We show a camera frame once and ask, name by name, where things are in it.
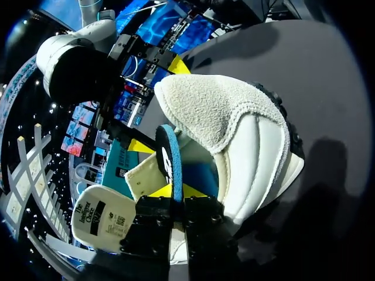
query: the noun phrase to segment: gray table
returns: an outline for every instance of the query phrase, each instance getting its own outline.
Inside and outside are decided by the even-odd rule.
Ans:
[[[302,174],[243,225],[241,258],[291,261],[285,264],[291,268],[321,264],[353,223],[373,153],[368,94],[343,37],[322,23],[271,22],[213,39],[184,61],[195,74],[257,81],[276,91],[304,142]]]

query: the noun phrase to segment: yellow tag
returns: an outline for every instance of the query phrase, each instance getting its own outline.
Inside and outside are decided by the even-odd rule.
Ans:
[[[191,186],[188,186],[187,184],[182,184],[183,188],[183,197],[184,198],[189,198],[191,196],[195,197],[207,197],[207,195],[204,195],[203,193],[197,191]],[[170,198],[172,194],[172,184],[167,184],[165,187],[159,189],[158,191],[152,193],[149,195],[150,197],[160,197],[164,196],[166,198]]]
[[[128,151],[136,151],[136,152],[143,152],[143,153],[149,153],[149,154],[153,154],[155,152],[151,148],[145,146],[143,143],[137,141],[136,139],[131,140]]]
[[[174,58],[171,65],[168,67],[168,71],[175,74],[190,74],[190,70],[179,55]]]

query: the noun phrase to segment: blue shoe tongue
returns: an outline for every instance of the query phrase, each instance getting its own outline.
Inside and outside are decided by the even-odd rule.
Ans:
[[[182,212],[182,164],[177,137],[169,125],[161,125],[156,129],[156,160],[160,172],[166,181],[172,184],[171,213],[179,218]]]

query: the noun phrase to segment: black rubber sole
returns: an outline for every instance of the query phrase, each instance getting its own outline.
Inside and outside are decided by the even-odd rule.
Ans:
[[[280,113],[284,117],[285,122],[287,123],[287,126],[288,126],[289,136],[290,136],[290,140],[291,140],[290,150],[291,150],[292,153],[296,154],[298,157],[300,157],[304,160],[305,154],[304,154],[304,151],[302,149],[302,139],[299,136],[296,127],[289,122],[289,120],[287,118],[288,113],[287,113],[285,107],[282,105],[281,97],[275,92],[268,91],[266,88],[264,88],[264,86],[262,84],[260,84],[258,82],[252,82],[250,84],[253,85],[254,87],[256,87],[257,89],[261,90],[264,94],[266,94],[270,98],[270,100],[276,105],[276,107],[279,109]]]

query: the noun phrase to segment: shoe logo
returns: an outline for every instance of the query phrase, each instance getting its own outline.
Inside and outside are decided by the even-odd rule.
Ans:
[[[164,169],[167,173],[167,176],[165,177],[166,182],[172,183],[172,165],[164,147],[162,147],[162,154],[163,154],[163,161],[164,161]]]

